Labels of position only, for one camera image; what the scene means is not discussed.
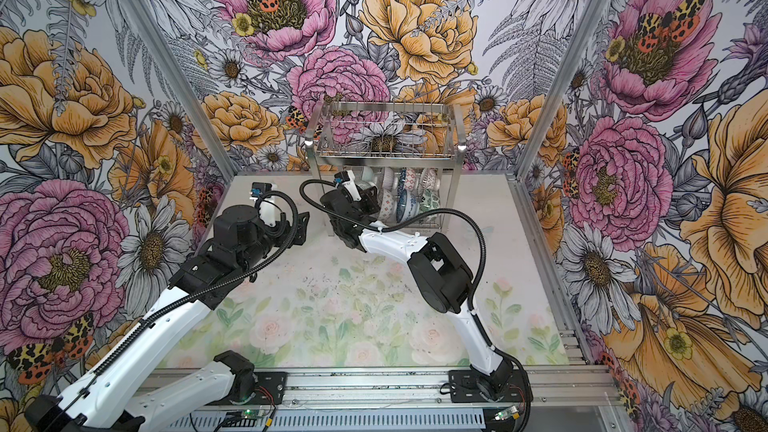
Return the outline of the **mint green lined bowl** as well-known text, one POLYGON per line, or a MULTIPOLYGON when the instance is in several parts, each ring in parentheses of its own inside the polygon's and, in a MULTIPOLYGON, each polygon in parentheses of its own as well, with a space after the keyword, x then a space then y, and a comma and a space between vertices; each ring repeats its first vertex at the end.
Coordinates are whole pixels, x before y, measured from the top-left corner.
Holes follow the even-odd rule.
POLYGON ((369 166, 363 167, 362 181, 367 188, 376 187, 378 190, 382 187, 383 172, 381 168, 369 166))

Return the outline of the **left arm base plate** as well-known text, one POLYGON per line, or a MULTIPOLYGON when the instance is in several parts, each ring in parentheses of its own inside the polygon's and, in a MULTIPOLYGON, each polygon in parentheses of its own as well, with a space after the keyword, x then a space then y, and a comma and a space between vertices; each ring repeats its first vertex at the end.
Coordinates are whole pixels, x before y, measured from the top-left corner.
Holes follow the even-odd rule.
POLYGON ((288 373, 283 371, 256 371, 241 387, 236 380, 233 390, 224 398, 209 402, 208 406, 270 406, 281 405, 287 390, 288 373))

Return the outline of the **blue geometric pattern bowl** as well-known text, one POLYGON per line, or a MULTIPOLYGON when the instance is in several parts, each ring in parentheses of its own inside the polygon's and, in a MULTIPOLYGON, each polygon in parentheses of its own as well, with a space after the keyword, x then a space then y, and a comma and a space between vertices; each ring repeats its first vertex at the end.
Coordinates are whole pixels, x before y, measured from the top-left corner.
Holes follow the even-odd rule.
POLYGON ((400 173, 399 189, 418 195, 420 192, 420 172, 414 168, 404 168, 400 173))

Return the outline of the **green leaf pattern bowl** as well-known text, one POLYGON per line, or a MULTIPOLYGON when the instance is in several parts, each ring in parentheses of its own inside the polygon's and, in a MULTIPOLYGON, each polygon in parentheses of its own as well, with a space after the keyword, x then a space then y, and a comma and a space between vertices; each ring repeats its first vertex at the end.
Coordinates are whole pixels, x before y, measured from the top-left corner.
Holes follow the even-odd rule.
MULTIPOLYGON (((441 207, 439 192, 431 189, 425 189, 420 201, 419 213, 423 214, 441 207)), ((430 215, 420 220, 423 224, 437 224, 440 220, 438 215, 430 215)))

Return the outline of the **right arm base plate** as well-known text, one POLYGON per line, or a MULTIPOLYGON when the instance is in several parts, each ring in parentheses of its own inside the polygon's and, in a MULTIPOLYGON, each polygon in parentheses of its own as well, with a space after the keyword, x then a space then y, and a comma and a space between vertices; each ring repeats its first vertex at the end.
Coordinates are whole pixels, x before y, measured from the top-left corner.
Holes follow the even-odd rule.
POLYGON ((528 403, 533 400, 529 381, 519 369, 501 368, 490 375, 475 369, 449 370, 447 384, 453 403, 528 403))

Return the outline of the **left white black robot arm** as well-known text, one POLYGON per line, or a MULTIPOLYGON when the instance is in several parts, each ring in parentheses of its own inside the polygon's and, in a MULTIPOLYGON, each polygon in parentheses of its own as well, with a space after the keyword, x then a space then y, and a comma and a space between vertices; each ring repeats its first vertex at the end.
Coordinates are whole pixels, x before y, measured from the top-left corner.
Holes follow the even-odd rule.
POLYGON ((309 215, 293 209, 267 224, 255 206, 227 208, 199 254, 186 260, 147 314, 118 344, 57 396, 40 395, 24 413, 35 431, 159 431, 219 401, 258 395, 252 362, 221 352, 200 370, 144 396, 136 393, 169 351, 245 280, 306 240, 309 215))

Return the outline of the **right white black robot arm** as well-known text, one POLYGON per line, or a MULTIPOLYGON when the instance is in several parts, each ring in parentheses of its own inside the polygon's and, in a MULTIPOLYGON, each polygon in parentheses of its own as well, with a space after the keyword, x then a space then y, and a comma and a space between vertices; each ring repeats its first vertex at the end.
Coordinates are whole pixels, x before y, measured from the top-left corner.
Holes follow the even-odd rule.
POLYGON ((333 233, 347 247, 386 257, 408 267, 425 302, 451 320, 475 374, 472 387, 488 401, 498 401, 513 377, 516 363, 509 354, 493 344, 475 310, 474 294, 487 259, 485 239, 477 224, 465 213, 437 208, 418 214, 402 224, 387 226, 374 219, 379 211, 377 189, 359 187, 351 175, 339 173, 334 180, 312 179, 307 184, 320 184, 330 189, 318 203, 310 204, 327 214, 333 233), (440 232, 429 236, 406 233, 411 224, 433 215, 458 217, 470 225, 480 246, 476 272, 440 232))

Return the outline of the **blue floral pattern bowl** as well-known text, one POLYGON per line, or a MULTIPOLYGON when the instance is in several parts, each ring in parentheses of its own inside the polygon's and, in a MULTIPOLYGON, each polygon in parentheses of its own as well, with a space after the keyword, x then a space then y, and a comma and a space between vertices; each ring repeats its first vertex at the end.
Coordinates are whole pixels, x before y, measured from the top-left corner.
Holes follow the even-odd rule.
POLYGON ((397 223, 404 223, 413 219, 420 209, 420 198, 413 192, 404 190, 398 196, 398 202, 395 211, 395 218, 397 223))

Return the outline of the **white bowl maroon pattern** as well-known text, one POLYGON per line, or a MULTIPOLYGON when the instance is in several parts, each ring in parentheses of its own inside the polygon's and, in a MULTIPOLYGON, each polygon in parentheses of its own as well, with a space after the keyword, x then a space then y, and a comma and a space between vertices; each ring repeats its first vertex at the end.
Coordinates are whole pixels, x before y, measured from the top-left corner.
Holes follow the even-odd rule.
POLYGON ((422 191, 438 191, 440 188, 440 178, 435 168, 424 168, 420 175, 419 186, 422 191))

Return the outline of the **grey green patterned bowl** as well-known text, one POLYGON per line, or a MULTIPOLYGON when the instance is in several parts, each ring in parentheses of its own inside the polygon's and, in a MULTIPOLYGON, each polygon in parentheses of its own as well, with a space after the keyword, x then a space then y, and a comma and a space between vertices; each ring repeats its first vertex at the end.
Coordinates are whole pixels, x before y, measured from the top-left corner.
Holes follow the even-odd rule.
POLYGON ((382 175, 382 188, 395 195, 400 192, 401 170, 397 168, 385 167, 382 175))

